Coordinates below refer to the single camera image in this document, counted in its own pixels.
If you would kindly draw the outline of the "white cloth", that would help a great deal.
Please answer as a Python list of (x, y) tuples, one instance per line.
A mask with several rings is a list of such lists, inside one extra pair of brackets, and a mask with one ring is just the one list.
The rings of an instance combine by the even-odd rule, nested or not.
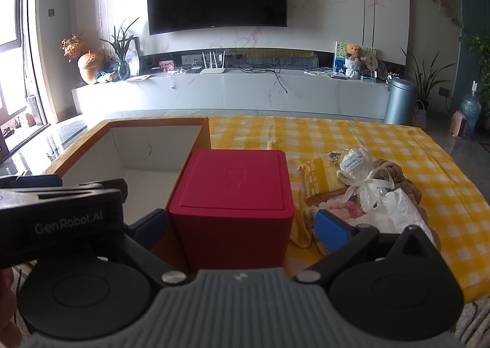
[(415, 225), (424, 231), (432, 244), (435, 244), (434, 236), (422, 213), (401, 189), (381, 197), (373, 210), (354, 219), (350, 224), (369, 224), (381, 233), (402, 233), (410, 225)]

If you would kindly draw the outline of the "brown knitted soft toy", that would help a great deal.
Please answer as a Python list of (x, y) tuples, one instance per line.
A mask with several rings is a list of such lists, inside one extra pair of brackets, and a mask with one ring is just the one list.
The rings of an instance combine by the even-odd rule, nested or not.
[(420, 189), (405, 177), (402, 168), (398, 164), (385, 159), (376, 159), (374, 165), (375, 167), (381, 168), (381, 170), (375, 173), (375, 179), (388, 180), (388, 176), (390, 176), (394, 182), (392, 190), (401, 189), (409, 196), (414, 204), (420, 204), (422, 199)]

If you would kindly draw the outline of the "pink fluffy cloth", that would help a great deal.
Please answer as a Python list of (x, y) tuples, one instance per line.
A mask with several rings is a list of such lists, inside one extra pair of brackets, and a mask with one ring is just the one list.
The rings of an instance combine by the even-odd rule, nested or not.
[(327, 201), (322, 201), (317, 205), (308, 207), (303, 214), (306, 220), (312, 223), (319, 210), (326, 210), (347, 223), (365, 214), (355, 201), (348, 200), (345, 203), (340, 203), (337, 199), (328, 199)]

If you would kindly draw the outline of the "yellow checkered tablecloth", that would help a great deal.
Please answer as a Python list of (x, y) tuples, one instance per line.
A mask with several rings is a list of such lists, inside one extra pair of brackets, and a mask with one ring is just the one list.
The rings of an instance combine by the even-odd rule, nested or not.
[(286, 154), (296, 213), (285, 268), (290, 275), (322, 258), (305, 223), (303, 168), (333, 151), (365, 148), (382, 177), (399, 174), (420, 190), (428, 226), (466, 301), (489, 295), (489, 205), (451, 157), (416, 127), (281, 116), (211, 116), (214, 149), (268, 149)]

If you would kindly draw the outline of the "clear gift bag with ribbon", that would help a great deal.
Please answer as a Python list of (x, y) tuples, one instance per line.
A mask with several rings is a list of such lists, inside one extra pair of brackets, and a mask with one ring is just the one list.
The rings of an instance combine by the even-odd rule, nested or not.
[(347, 187), (337, 201), (344, 204), (352, 196), (356, 196), (364, 213), (373, 210), (378, 201), (394, 188), (387, 166), (375, 166), (370, 153), (364, 147), (342, 151), (336, 176)]

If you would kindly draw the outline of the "white open cardboard box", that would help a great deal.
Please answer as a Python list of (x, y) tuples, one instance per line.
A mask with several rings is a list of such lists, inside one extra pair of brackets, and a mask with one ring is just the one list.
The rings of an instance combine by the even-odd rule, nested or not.
[(206, 117), (109, 119), (77, 138), (45, 172), (65, 186), (125, 180), (124, 221), (134, 224), (168, 207), (189, 155), (210, 147)]

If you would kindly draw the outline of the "yellow checkered folded cloth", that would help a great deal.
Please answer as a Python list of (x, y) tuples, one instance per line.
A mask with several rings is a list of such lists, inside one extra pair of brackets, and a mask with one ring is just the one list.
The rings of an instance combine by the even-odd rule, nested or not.
[(338, 162), (331, 155), (316, 157), (300, 165), (307, 197), (345, 191), (346, 185), (336, 174), (338, 169)]

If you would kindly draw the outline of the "orange acorn shaped vase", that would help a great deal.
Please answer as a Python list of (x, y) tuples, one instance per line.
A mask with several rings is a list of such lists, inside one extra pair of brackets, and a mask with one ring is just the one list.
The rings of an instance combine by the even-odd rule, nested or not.
[(96, 82), (96, 75), (102, 68), (103, 57), (99, 53), (88, 51), (80, 56), (77, 61), (77, 66), (80, 71), (82, 80), (91, 85)]

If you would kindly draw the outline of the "red square box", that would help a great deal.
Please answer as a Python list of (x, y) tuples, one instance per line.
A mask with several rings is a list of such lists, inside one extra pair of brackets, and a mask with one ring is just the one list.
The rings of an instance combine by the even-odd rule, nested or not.
[(199, 149), (169, 202), (189, 266), (281, 267), (295, 205), (281, 150)]

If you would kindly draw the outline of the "woven basket bag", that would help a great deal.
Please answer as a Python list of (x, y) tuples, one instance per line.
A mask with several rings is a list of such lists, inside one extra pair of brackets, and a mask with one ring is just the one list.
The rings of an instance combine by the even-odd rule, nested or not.
[(427, 127), (427, 112), (424, 103), (419, 99), (415, 102), (412, 126), (425, 129)]

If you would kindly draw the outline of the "dried yellow flowers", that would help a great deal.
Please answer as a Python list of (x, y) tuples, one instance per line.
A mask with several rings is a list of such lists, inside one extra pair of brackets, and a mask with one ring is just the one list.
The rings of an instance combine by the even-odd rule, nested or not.
[(85, 38), (82, 34), (72, 34), (71, 37), (62, 39), (61, 50), (63, 51), (63, 56), (69, 62), (77, 61), (82, 55), (88, 52)]

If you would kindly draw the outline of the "pink small heater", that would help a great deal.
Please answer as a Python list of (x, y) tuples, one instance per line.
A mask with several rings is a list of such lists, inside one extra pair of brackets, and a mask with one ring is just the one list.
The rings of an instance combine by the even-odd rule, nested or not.
[(462, 137), (467, 129), (468, 129), (468, 119), (466, 115), (460, 110), (457, 110), (451, 118), (451, 124), (449, 130), (452, 136)]

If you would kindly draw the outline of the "grey metal trash bin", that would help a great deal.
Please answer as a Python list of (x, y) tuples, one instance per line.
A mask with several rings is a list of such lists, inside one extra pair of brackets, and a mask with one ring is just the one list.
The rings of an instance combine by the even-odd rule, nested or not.
[(402, 78), (388, 80), (388, 102), (384, 122), (392, 125), (411, 126), (414, 116), (418, 87)]

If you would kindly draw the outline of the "green aloe plant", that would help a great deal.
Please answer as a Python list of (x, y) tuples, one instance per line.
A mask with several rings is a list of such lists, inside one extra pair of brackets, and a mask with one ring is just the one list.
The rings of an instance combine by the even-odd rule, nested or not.
[(120, 80), (125, 80), (130, 76), (130, 66), (125, 60), (126, 54), (130, 48), (131, 43), (134, 41), (134, 34), (130, 33), (130, 28), (138, 21), (138, 18), (133, 20), (127, 27), (120, 25), (120, 28), (113, 29), (111, 40), (101, 39), (102, 42), (111, 46), (115, 53), (115, 60), (117, 61), (117, 74)]

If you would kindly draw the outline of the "blue water bottle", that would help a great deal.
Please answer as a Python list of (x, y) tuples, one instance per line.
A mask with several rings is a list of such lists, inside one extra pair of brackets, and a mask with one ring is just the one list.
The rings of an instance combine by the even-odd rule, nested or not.
[(477, 93), (478, 82), (473, 80), (471, 91), (466, 94), (460, 104), (459, 110), (466, 116), (468, 133), (473, 134), (475, 126), (480, 117), (481, 113), (481, 103)]

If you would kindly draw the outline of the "tall green potted plant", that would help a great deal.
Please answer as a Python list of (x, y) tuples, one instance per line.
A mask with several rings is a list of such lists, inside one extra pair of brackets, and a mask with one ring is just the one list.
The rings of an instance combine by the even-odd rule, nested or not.
[(424, 59), (418, 62), (410, 48), (406, 50), (401, 49), (401, 51), (405, 56), (406, 65), (409, 67), (410, 75), (408, 79), (418, 88), (417, 100), (424, 108), (427, 108), (431, 91), (437, 85), (448, 82), (448, 79), (441, 78), (439, 75), (442, 71), (451, 68), (454, 64), (449, 63), (445, 66), (438, 67), (436, 62), (439, 57), (439, 51), (437, 51), (430, 63), (426, 63)]

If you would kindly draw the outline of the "white marble tv cabinet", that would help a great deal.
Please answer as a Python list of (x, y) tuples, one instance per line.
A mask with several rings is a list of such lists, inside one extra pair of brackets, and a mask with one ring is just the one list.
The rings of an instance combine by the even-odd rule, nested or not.
[(303, 71), (248, 74), (155, 74), (97, 83), (72, 92), (79, 113), (139, 110), (304, 112), (381, 120), (389, 91), (383, 83), (311, 76)]

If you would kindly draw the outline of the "white wifi router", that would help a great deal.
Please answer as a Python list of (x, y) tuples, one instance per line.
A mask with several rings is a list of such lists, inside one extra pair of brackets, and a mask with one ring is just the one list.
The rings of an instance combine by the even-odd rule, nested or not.
[(223, 74), (226, 68), (226, 50), (218, 54), (216, 51), (209, 51), (206, 55), (202, 53), (203, 56), (203, 68), (201, 74)]

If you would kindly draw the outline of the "brown teddy bear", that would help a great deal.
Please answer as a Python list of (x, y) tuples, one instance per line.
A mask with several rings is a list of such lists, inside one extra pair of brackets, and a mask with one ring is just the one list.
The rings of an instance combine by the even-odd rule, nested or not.
[(361, 58), (362, 48), (357, 44), (349, 43), (345, 51), (345, 76), (348, 79), (360, 79)]

